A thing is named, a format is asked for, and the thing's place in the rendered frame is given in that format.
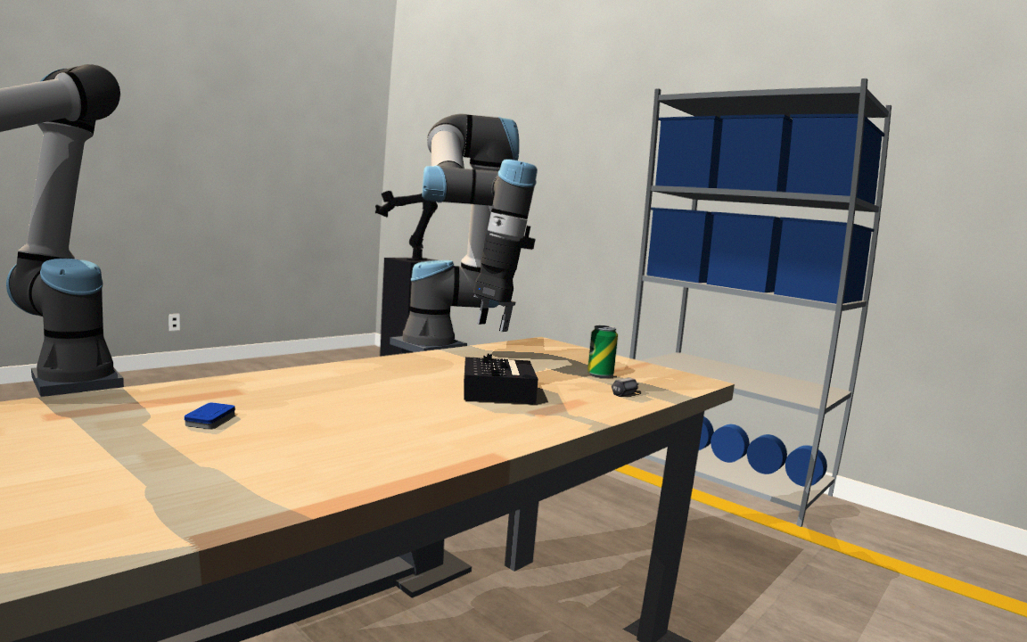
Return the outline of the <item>green and yellow drink can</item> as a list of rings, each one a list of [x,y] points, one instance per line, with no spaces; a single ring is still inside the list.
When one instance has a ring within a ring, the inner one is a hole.
[[[588,349],[589,375],[596,378],[610,378],[614,375],[617,350],[617,333],[615,326],[595,325],[591,333]]]

